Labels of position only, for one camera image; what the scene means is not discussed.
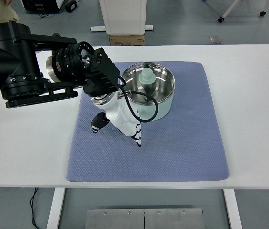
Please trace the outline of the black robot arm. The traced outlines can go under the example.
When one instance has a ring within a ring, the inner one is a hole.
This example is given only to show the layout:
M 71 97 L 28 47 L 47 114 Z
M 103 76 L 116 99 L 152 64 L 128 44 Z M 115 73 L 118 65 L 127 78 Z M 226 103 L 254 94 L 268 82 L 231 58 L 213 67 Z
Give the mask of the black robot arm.
M 0 92 L 7 108 L 116 92 L 120 72 L 102 48 L 58 35 L 32 34 L 0 23 Z

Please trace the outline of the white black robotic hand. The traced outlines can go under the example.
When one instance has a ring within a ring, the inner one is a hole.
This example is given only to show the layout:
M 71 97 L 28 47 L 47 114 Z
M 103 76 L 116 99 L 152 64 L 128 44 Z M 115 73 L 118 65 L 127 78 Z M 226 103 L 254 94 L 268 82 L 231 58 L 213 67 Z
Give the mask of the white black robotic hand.
M 122 134 L 131 137 L 137 145 L 141 146 L 141 125 L 135 118 L 139 116 L 137 108 L 128 106 L 126 99 L 120 97 L 118 92 L 94 97 L 92 103 L 103 112 L 97 114 L 91 122 L 91 128 L 94 133 L 104 128 L 108 123 L 112 123 Z

